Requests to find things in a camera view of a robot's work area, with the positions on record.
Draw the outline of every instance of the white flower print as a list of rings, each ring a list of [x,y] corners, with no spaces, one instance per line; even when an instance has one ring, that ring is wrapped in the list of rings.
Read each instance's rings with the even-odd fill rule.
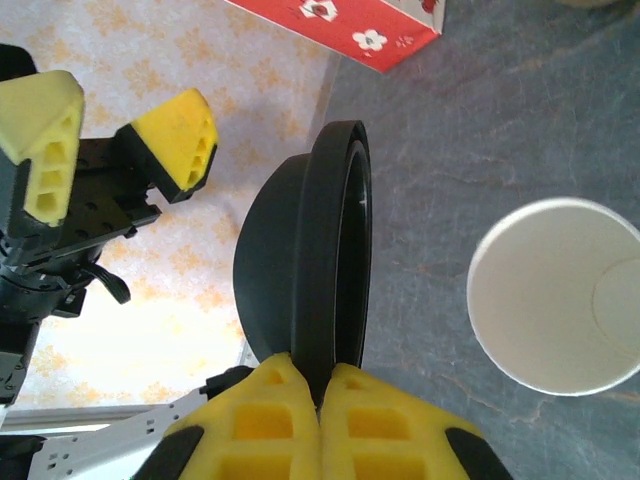
[[[338,16],[338,9],[331,0],[307,0],[300,7],[300,11],[307,18],[320,17],[327,22],[333,21]]]
[[[411,44],[413,44],[413,37],[407,37],[406,35],[398,37],[398,40],[396,40],[396,47],[398,48],[406,48]]]
[[[382,47],[387,43],[387,37],[379,34],[373,29],[365,30],[364,32],[356,32],[352,37],[363,50],[373,50],[379,52]]]

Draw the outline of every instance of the cup bottom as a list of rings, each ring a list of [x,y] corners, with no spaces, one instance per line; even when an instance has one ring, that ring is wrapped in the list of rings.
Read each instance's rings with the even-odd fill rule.
[[[640,258],[618,263],[600,277],[592,309],[612,346],[625,356],[640,357]]]

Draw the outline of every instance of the yellow floral pattern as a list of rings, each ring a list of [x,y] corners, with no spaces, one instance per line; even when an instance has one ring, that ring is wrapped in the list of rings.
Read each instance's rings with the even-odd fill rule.
[[[43,322],[16,409],[169,402],[239,360],[236,240],[271,173],[321,126],[333,54],[222,0],[27,0],[0,39],[85,91],[85,137],[117,128],[189,87],[207,98],[220,148],[207,186],[168,205],[100,263],[125,279],[118,305],[95,282],[82,316]]]

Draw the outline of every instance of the paper cup rim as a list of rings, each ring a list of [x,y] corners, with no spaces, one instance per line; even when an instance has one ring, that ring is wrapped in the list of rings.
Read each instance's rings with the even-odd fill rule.
[[[578,197],[555,197],[555,198],[548,198],[544,200],[538,200],[538,201],[526,204],[516,209],[515,211],[509,213],[508,215],[503,217],[501,220],[498,220],[498,222],[496,222],[489,229],[489,231],[485,234],[482,240],[478,242],[478,246],[476,247],[473,257],[471,258],[471,263],[469,265],[469,273],[467,274],[467,285],[466,285],[467,313],[469,314],[469,321],[471,323],[471,328],[473,329],[473,333],[474,333],[474,336],[476,337],[476,340],[478,340],[478,343],[482,347],[482,350],[484,351],[484,353],[489,357],[489,359],[493,362],[493,364],[500,369],[502,373],[507,375],[512,380],[515,380],[519,384],[524,385],[525,387],[528,387],[532,390],[536,390],[538,392],[546,393],[548,395],[557,395],[557,396],[564,396],[564,397],[580,397],[580,396],[592,395],[594,393],[600,393],[605,390],[609,390],[610,388],[613,388],[616,385],[619,385],[624,381],[630,379],[636,373],[640,372],[640,357],[638,357],[637,364],[634,368],[630,369],[628,372],[624,373],[623,375],[616,377],[609,383],[605,385],[601,385],[599,387],[586,389],[586,390],[578,390],[574,392],[559,392],[559,391],[553,391],[553,390],[546,390],[544,388],[531,385],[526,380],[519,378],[517,375],[514,375],[513,373],[509,372],[508,369],[506,369],[493,357],[490,349],[487,348],[487,346],[485,345],[482,339],[482,336],[478,333],[478,330],[476,328],[476,324],[475,324],[473,313],[472,313],[473,301],[470,295],[471,284],[473,283],[473,278],[475,277],[475,272],[478,268],[478,264],[484,257],[490,245],[493,244],[493,242],[498,237],[500,237],[509,228],[527,219],[531,215],[535,215],[536,213],[540,213],[543,211],[548,211],[556,208],[565,208],[565,207],[583,208],[583,209],[591,210],[596,213],[606,215],[607,217],[615,220],[620,225],[622,225],[640,243],[640,231],[638,231],[638,229],[631,222],[629,222],[627,219],[625,219],[618,213],[614,212],[610,208],[605,207],[604,205],[601,205],[592,200],[587,200],[587,199],[578,198]]]

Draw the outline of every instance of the yellow foam gripper pad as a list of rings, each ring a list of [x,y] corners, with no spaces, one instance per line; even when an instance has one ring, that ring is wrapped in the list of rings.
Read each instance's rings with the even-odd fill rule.
[[[305,379],[288,354],[179,420],[166,435],[204,428],[180,480],[319,480],[320,429]]]
[[[201,183],[218,144],[218,132],[198,90],[185,90],[130,125],[179,191],[188,192]]]
[[[469,422],[339,364],[321,416],[324,480],[468,480],[446,430]]]
[[[69,72],[37,73],[0,82],[0,105],[4,157],[16,168],[30,162],[24,204],[16,207],[58,226],[67,214],[76,168],[82,88]]]

